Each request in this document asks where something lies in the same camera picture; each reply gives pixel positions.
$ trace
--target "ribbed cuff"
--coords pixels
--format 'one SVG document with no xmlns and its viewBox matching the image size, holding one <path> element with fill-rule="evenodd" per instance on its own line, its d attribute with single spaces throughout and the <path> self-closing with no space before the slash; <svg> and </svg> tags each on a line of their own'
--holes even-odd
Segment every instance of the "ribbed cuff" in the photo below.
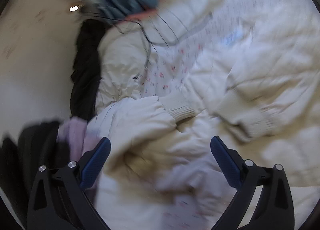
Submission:
<svg viewBox="0 0 320 230">
<path fill-rule="evenodd" d="M 165 97 L 159 97 L 159 101 L 162 103 L 164 110 L 168 112 L 176 122 L 196 115 L 195 110 L 178 90 L 171 92 Z"/>
<path fill-rule="evenodd" d="M 242 142 L 276 134 L 271 116 L 260 110 L 253 101 L 243 99 L 236 90 L 228 90 L 217 107 L 217 114 L 225 121 L 228 130 Z"/>
</svg>

